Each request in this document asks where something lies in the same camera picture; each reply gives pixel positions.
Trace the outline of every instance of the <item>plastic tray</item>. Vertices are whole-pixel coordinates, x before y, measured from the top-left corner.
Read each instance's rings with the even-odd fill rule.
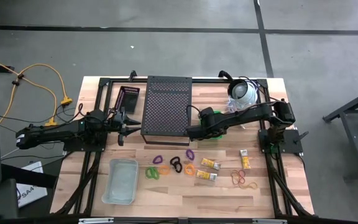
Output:
[[[135,200],[139,165],[132,159],[112,159],[102,202],[129,205]]]

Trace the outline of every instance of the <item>gray floor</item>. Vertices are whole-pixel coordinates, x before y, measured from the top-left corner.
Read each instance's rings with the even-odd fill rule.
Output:
[[[358,0],[260,0],[267,29],[358,30]],[[257,28],[251,0],[0,0],[0,24],[115,27]],[[341,122],[321,119],[358,95],[358,36],[268,35],[275,77],[285,79],[304,138],[306,174],[314,210],[326,218],[358,221],[358,182],[342,176],[358,170],[358,158]],[[20,70],[49,63],[59,70],[75,101],[85,75],[266,77],[258,34],[0,31],[0,62]],[[27,76],[61,98],[54,73],[35,68]],[[0,74],[0,114],[9,102],[14,75]],[[42,120],[52,97],[23,83],[9,116]],[[18,130],[26,124],[5,121]],[[1,154],[15,149],[14,133],[0,130]],[[12,156],[61,154],[36,147]],[[24,166],[36,159],[6,161]]]

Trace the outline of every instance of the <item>rubber band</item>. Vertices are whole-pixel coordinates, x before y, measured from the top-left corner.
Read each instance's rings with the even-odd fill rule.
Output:
[[[186,157],[187,157],[189,160],[193,161],[194,158],[195,158],[194,152],[193,152],[191,149],[187,149],[187,150],[186,150]]]
[[[161,175],[168,175],[171,172],[171,169],[167,165],[162,165],[162,166],[158,167],[158,172]]]
[[[169,163],[171,164],[171,166],[174,168],[174,170],[179,174],[182,170],[182,165],[180,163],[180,158],[178,156],[175,156],[174,158],[172,158]]]
[[[172,158],[169,161],[169,164],[174,165],[175,163],[180,162],[180,157],[179,156],[175,156],[174,158]]]
[[[188,175],[195,175],[196,174],[196,169],[194,168],[193,164],[187,164],[185,166],[185,174],[188,174]]]
[[[153,159],[153,164],[160,164],[162,163],[162,156],[158,155]]]
[[[176,162],[176,163],[172,164],[172,166],[178,174],[181,172],[181,170],[183,168],[180,162]]]
[[[231,173],[231,182],[233,185],[238,185],[241,189],[257,189],[258,185],[255,182],[251,182],[247,185],[244,185],[246,183],[246,172],[244,170],[232,170]]]
[[[153,179],[155,179],[155,180],[158,180],[158,179],[160,178],[160,174],[158,173],[158,170],[157,170],[157,168],[155,168],[155,167],[148,167],[148,168],[146,168],[145,173],[146,173],[146,178],[147,178],[147,179],[153,178]]]

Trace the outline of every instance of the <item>wooden table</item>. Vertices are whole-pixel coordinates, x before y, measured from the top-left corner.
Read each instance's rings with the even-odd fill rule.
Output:
[[[83,112],[92,111],[100,77],[84,77],[78,103],[83,103]],[[281,78],[268,78],[270,96],[287,99],[284,81]],[[145,83],[115,83],[113,86],[111,104],[115,104],[121,85],[140,88],[135,114],[132,119],[141,121]],[[211,106],[214,110],[225,111],[227,101],[227,84],[193,84],[192,104],[199,109]],[[101,100],[103,109],[104,96]],[[192,112],[192,123],[197,122],[196,112]],[[161,154],[163,164],[169,165],[169,160],[180,156],[185,161],[185,151],[188,147],[161,146],[145,144],[140,131],[131,134],[124,140],[124,146],[117,144],[117,134],[108,137],[107,147],[101,156],[98,181],[96,185],[92,216],[109,217],[205,217],[205,218],[268,218],[274,217],[272,198],[270,195],[269,179],[265,156],[259,152],[257,131],[258,122],[246,124],[246,129],[240,126],[228,129],[222,139],[196,141],[190,143],[195,152],[193,164],[196,169],[207,170],[200,166],[202,158],[208,158],[221,164],[218,178],[215,182],[197,179],[194,176],[177,174],[173,170],[169,175],[161,175],[159,180],[146,179],[145,169],[152,166],[155,156]],[[232,184],[230,173],[233,169],[241,169],[239,150],[247,149],[250,155],[251,169],[246,170],[246,183],[255,182],[258,189],[240,189]],[[300,159],[292,154],[283,154],[283,165],[287,185],[298,201],[313,213],[308,183]],[[78,186],[84,153],[74,152],[62,164],[58,178],[51,212],[57,211],[69,199]],[[131,205],[107,205],[101,197],[108,179],[109,161],[117,158],[135,159],[140,166],[136,199]],[[277,190],[280,208],[284,212],[282,191]],[[85,208],[88,189],[85,190],[81,211]]]

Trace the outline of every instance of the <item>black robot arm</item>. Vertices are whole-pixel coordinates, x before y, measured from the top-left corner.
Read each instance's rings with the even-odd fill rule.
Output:
[[[128,128],[127,125],[140,124],[127,117],[124,109],[113,111],[111,118],[105,118],[101,110],[87,113],[83,118],[55,126],[30,126],[16,133],[16,146],[30,149],[46,142],[78,142],[88,146],[97,146],[105,142],[106,133],[117,132],[118,145],[124,144],[128,136],[140,128]]]
[[[205,108],[200,113],[201,124],[187,127],[191,141],[216,138],[227,133],[231,126],[246,124],[254,121],[268,121],[270,142],[283,140],[285,128],[295,122],[291,104],[285,101],[259,103],[243,111],[222,114],[214,113],[212,108]]]

